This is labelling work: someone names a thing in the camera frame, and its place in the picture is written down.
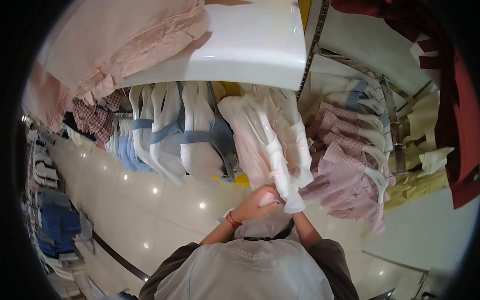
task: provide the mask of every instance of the person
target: person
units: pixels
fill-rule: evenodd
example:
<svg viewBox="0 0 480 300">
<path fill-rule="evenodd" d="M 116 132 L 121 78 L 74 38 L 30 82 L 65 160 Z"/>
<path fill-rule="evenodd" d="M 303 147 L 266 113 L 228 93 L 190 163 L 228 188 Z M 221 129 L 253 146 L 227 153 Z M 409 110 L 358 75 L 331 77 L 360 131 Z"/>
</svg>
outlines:
<svg viewBox="0 0 480 300">
<path fill-rule="evenodd" d="M 303 212 L 264 217 L 280 202 L 274 185 L 252 192 L 200 244 L 167 258 L 139 299 L 359 299 L 338 242 Z"/>
</svg>

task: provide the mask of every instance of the glossy white floor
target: glossy white floor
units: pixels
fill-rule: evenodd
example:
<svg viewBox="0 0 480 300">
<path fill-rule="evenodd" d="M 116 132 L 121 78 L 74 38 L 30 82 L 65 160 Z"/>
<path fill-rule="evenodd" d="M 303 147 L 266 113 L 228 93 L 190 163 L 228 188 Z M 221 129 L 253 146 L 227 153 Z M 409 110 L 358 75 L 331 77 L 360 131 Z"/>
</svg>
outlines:
<svg viewBox="0 0 480 300">
<path fill-rule="evenodd" d="M 50 150 L 66 179 L 72 202 L 94 223 L 96 233 L 128 262 L 151 275 L 178 247 L 200 242 L 216 219 L 235 207 L 250 189 L 220 183 L 209 190 L 186 176 L 177 186 L 157 174 L 129 172 L 106 152 L 76 147 L 57 138 Z M 327 216 L 325 209 L 307 205 L 305 214 L 324 239 L 338 241 L 360 299 L 369 299 L 397 287 L 395 299 L 411 299 L 421 273 L 362 253 L 365 224 Z M 139 279 L 100 246 L 92 255 L 76 243 L 87 261 L 89 275 L 106 294 L 124 289 L 138 295 Z"/>
</svg>

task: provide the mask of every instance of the white shelf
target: white shelf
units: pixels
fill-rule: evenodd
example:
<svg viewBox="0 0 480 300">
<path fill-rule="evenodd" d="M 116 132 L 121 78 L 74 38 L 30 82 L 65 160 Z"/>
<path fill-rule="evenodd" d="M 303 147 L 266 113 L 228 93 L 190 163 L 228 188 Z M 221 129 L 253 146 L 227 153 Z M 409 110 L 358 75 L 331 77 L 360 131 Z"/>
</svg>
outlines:
<svg viewBox="0 0 480 300">
<path fill-rule="evenodd" d="M 128 76 L 116 87 L 212 80 L 298 90 L 306 63 L 296 0 L 207 4 L 208 32 L 174 57 Z"/>
</svg>

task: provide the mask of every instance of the metal bar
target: metal bar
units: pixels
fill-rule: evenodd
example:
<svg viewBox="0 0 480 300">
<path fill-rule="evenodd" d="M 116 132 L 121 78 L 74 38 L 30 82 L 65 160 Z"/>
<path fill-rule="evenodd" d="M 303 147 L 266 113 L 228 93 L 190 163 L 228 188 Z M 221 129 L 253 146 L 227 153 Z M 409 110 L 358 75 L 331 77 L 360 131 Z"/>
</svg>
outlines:
<svg viewBox="0 0 480 300">
<path fill-rule="evenodd" d="M 320 35 L 324 28 L 325 18 L 327 16 L 328 7 L 330 6 L 330 0 L 322 1 L 322 8 L 320 10 L 320 16 L 318 17 L 317 28 L 315 29 L 315 34 L 313 35 L 312 44 L 310 45 L 310 51 L 308 52 L 307 64 L 305 66 L 305 72 L 303 73 L 303 78 L 301 80 L 300 88 L 297 92 L 297 100 L 300 97 L 300 94 L 305 86 L 307 81 L 308 73 L 310 72 L 310 66 L 312 65 L 313 57 L 317 51 L 318 42 L 320 41 Z"/>
<path fill-rule="evenodd" d="M 405 163 L 405 145 L 403 144 L 402 124 L 398 121 L 397 109 L 393 100 L 392 90 L 388 85 L 387 79 L 383 76 L 379 78 L 380 86 L 385 97 L 388 116 L 390 117 L 390 133 L 392 134 L 393 152 L 395 155 L 395 172 L 394 176 L 402 176 L 406 173 Z"/>
</svg>

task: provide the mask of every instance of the white t-shirt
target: white t-shirt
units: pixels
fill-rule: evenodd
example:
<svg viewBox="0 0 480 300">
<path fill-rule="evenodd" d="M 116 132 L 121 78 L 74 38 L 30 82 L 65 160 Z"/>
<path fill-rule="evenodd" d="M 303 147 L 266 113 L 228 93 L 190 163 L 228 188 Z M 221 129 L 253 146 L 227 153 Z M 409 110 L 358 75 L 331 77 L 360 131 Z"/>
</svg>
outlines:
<svg viewBox="0 0 480 300">
<path fill-rule="evenodd" d="M 304 247 L 292 240 L 203 245 L 165 277 L 160 299 L 325 299 L 330 284 Z"/>
</svg>

